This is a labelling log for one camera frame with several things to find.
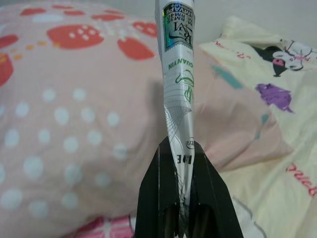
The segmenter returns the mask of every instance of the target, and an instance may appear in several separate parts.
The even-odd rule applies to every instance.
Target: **printed label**
[[[191,7],[171,2],[163,10],[165,52],[181,44],[193,49],[195,15]]]

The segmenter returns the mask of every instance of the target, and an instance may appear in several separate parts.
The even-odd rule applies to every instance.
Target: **pink polka dot pillowcase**
[[[289,152],[265,104],[238,85],[195,48],[195,138],[218,168]],[[135,213],[167,135],[162,87],[151,22],[102,4],[2,8],[1,238],[58,238]]]

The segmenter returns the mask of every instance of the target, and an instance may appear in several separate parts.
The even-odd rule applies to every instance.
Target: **bedding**
[[[271,109],[294,152],[221,175],[267,238],[317,237],[317,50],[237,17],[201,45]]]
[[[195,46],[195,139],[218,168],[291,152],[256,92]],[[176,59],[172,66],[180,63]],[[135,214],[167,136],[155,25],[103,4],[0,12],[1,238]]]

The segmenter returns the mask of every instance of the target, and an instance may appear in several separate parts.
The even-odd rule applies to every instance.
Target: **pillow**
[[[167,136],[155,25],[91,3],[6,6],[0,22],[1,238],[135,214]],[[288,153],[268,107],[208,60],[196,47],[195,139],[213,164]]]

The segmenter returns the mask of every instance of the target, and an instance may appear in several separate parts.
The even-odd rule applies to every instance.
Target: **pink pillow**
[[[135,213],[167,136],[152,22],[103,4],[0,12],[1,238]],[[195,48],[195,139],[219,169],[290,152],[256,93]]]

